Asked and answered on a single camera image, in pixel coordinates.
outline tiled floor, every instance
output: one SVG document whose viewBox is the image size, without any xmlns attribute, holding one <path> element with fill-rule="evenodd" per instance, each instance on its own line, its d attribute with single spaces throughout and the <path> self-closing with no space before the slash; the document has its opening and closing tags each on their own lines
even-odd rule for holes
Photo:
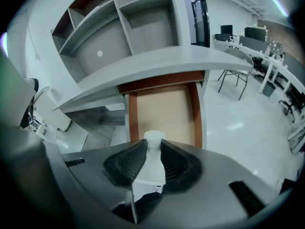
<svg viewBox="0 0 305 229">
<path fill-rule="evenodd" d="M 238 101 L 244 82 L 236 87 L 236 76 L 226 76 L 218 93 L 221 73 L 211 71 L 204 95 L 207 149 L 229 156 L 274 189 L 279 190 L 283 178 L 296 180 L 304 154 L 290 152 L 287 136 L 292 118 L 278 103 L 285 98 L 282 90 L 277 88 L 268 98 L 258 93 L 260 83 L 250 76 Z"/>
</svg>

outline office chair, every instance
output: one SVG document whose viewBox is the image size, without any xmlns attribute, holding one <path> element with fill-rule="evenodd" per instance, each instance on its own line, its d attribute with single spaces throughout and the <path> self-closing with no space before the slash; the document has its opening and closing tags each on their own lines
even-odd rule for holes
<svg viewBox="0 0 305 229">
<path fill-rule="evenodd" d="M 226 75 L 236 75 L 237 76 L 237 82 L 236 82 L 236 86 L 238 85 L 238 80 L 241 79 L 245 82 L 245 85 L 244 85 L 244 89 L 242 91 L 242 94 L 240 94 L 240 97 L 238 100 L 241 99 L 243 93 L 244 93 L 244 90 L 246 89 L 246 86 L 247 86 L 247 83 L 248 83 L 248 76 L 251 74 L 252 70 L 253 70 L 253 61 L 252 59 L 247 55 L 245 54 L 244 52 L 238 50 L 238 49 L 235 49 L 235 48 L 227 48 L 225 49 L 223 52 L 226 52 L 228 54 L 231 54 L 237 58 L 240 58 L 242 60 L 246 60 L 249 64 L 252 65 L 252 68 L 251 70 L 249 71 L 230 71 L 230 70 L 224 70 L 223 73 L 220 75 L 220 77 L 218 78 L 218 81 L 220 80 L 220 78 L 222 77 L 222 75 L 224 74 L 224 77 L 223 77 L 223 80 L 221 82 L 221 85 L 220 85 L 220 88 L 218 90 L 218 92 L 220 92 L 222 86 L 223 86 L 223 83 L 224 83 L 224 79 L 226 77 Z"/>
<path fill-rule="evenodd" d="M 285 115 L 288 115 L 290 112 L 293 118 L 292 123 L 295 122 L 295 115 L 292 111 L 292 106 L 296 107 L 296 109 L 301 112 L 302 108 L 305 105 L 305 95 L 304 93 L 300 93 L 294 86 L 291 86 L 290 89 L 286 92 L 286 95 L 291 101 L 291 104 L 289 104 L 287 101 L 280 100 L 279 103 L 283 103 L 287 106 L 287 112 Z"/>
</svg>

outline black chair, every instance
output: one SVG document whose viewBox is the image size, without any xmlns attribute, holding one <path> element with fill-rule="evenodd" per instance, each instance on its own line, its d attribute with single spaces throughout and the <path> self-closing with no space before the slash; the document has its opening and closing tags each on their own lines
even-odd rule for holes
<svg viewBox="0 0 305 229">
<path fill-rule="evenodd" d="M 290 99 L 291 104 L 283 100 L 280 100 L 279 103 L 283 103 L 287 106 L 287 112 L 285 113 L 285 115 L 288 115 L 288 113 L 290 112 L 293 117 L 292 123 L 294 123 L 295 115 L 292 111 L 292 106 L 294 106 L 299 112 L 301 112 L 305 105 L 305 95 L 304 93 L 300 93 L 294 86 L 290 87 L 290 89 L 286 92 L 286 95 Z"/>
</svg>

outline doorway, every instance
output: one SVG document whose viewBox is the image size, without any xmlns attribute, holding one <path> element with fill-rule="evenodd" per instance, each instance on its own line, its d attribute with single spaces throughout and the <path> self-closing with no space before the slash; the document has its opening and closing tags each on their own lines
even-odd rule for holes
<svg viewBox="0 0 305 229">
<path fill-rule="evenodd" d="M 191 44 L 210 47 L 210 26 L 206 0 L 184 0 L 190 26 Z"/>
</svg>

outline computer monitor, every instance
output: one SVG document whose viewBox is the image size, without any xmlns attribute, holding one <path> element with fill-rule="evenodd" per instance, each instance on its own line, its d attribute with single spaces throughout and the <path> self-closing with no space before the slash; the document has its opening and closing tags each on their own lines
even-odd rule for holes
<svg viewBox="0 0 305 229">
<path fill-rule="evenodd" d="M 233 25 L 222 25 L 220 27 L 221 34 L 230 34 L 233 36 Z"/>
<path fill-rule="evenodd" d="M 262 42 L 266 40 L 266 30 L 254 27 L 245 27 L 244 36 L 252 39 L 256 39 Z"/>
<path fill-rule="evenodd" d="M 228 42 L 230 42 L 231 41 L 230 36 L 231 36 L 230 34 L 215 34 L 215 39 L 217 41 L 222 41 L 222 42 L 228 41 Z"/>
</svg>

